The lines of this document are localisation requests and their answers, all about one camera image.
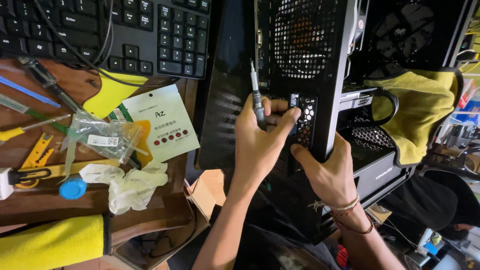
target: yellow cloth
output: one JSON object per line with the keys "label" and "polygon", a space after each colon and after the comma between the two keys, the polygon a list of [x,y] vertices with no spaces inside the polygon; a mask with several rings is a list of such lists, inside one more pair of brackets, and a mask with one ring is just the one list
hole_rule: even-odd
{"label": "yellow cloth", "polygon": [[[427,153],[427,144],[437,122],[454,109],[457,78],[453,72],[411,70],[384,81],[364,82],[383,87],[398,97],[398,112],[382,128],[398,146],[397,165],[416,164]],[[392,112],[387,98],[373,98],[373,119],[380,120]]]}
{"label": "yellow cloth", "polygon": [[0,238],[0,269],[49,270],[103,253],[102,216],[71,218]]}

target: wooden table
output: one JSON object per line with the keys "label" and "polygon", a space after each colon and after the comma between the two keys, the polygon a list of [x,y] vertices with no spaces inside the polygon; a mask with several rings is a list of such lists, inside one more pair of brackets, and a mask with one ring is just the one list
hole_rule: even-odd
{"label": "wooden table", "polygon": [[[41,62],[58,79],[58,84],[78,103],[83,104],[99,91],[86,82],[91,79],[98,86],[101,86],[100,78],[96,72],[75,71],[52,61]],[[21,69],[19,62],[13,59],[0,60],[0,64]],[[31,79],[29,75],[0,70],[0,76],[55,100],[61,104],[61,108],[54,108],[5,85],[0,85],[1,94],[7,95],[48,116],[60,116],[66,113],[72,113],[66,105],[44,90],[35,80]],[[160,83],[162,80],[164,80],[164,78],[151,78],[146,84]],[[176,85],[192,120],[197,81],[181,79]],[[139,88],[134,95],[153,89],[154,88],[151,87]],[[21,126],[27,126],[37,123],[38,121],[39,120],[27,114],[21,114],[4,106],[0,106],[0,130],[8,130],[17,127],[19,124]],[[65,119],[60,123],[69,125],[70,122],[71,119]],[[49,144],[49,148],[54,148],[54,152],[48,159],[47,165],[63,164],[65,162],[66,151],[60,152],[60,147],[65,135],[51,126],[46,125],[27,131],[25,134],[12,138],[0,146],[0,167],[19,169],[43,132],[53,134],[54,136]],[[85,146],[77,144],[75,161],[99,159],[104,159],[104,157]],[[147,230],[158,231],[158,228],[168,229],[188,224],[192,218],[192,211],[182,190],[186,162],[186,153],[168,160],[167,173],[170,182],[156,189],[146,210],[130,210],[123,215],[115,217],[119,222],[112,223],[112,230],[114,232],[122,232],[124,229],[133,225],[143,224]],[[10,195],[10,197],[0,201],[0,226],[62,220],[70,217],[96,215],[108,212],[107,185],[91,184],[87,188],[85,195],[81,198],[77,200],[66,200],[58,195],[58,181],[58,179],[40,180],[39,185],[32,189],[15,187],[15,192]]]}

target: keyboard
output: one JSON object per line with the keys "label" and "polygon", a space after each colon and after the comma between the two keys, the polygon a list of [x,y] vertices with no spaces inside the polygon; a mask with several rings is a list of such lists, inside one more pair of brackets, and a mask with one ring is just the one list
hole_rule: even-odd
{"label": "keyboard", "polygon": [[[56,30],[93,61],[108,23],[103,0],[39,0]],[[113,0],[114,39],[100,68],[121,74],[204,79],[210,0]],[[0,57],[81,61],[48,28],[33,0],[0,0]]]}

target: plastic bag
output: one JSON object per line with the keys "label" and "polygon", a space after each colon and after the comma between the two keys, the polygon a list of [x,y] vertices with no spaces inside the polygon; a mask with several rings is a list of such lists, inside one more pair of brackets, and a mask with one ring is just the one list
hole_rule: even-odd
{"label": "plastic bag", "polygon": [[132,122],[112,120],[107,123],[84,110],[79,110],[73,115],[61,151],[78,141],[108,159],[126,164],[143,132],[143,127]]}

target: screwdriver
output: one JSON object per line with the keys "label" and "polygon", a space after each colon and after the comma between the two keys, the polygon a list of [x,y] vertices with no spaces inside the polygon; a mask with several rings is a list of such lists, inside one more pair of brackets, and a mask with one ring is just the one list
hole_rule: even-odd
{"label": "screwdriver", "polygon": [[265,120],[265,108],[262,105],[262,95],[258,90],[258,78],[257,72],[255,71],[255,67],[253,66],[253,60],[250,59],[250,66],[252,67],[252,97],[253,97],[253,111],[255,112],[255,116],[257,117],[257,125],[263,131],[267,130],[267,122]]}
{"label": "screwdriver", "polygon": [[40,127],[40,126],[43,126],[43,125],[47,125],[47,124],[50,124],[50,123],[53,123],[53,122],[56,122],[56,121],[60,121],[64,118],[67,118],[67,117],[70,117],[70,116],[71,116],[71,114],[65,114],[63,116],[59,116],[59,117],[54,118],[54,119],[48,119],[46,121],[36,123],[36,124],[30,125],[30,126],[17,127],[17,128],[11,129],[11,130],[2,131],[2,132],[0,132],[0,145],[5,143],[6,141],[8,141],[9,139],[11,139],[13,137],[16,137],[20,134],[25,133],[25,131],[27,131],[27,130],[30,130],[30,129],[33,129],[33,128],[36,128],[36,127]]}

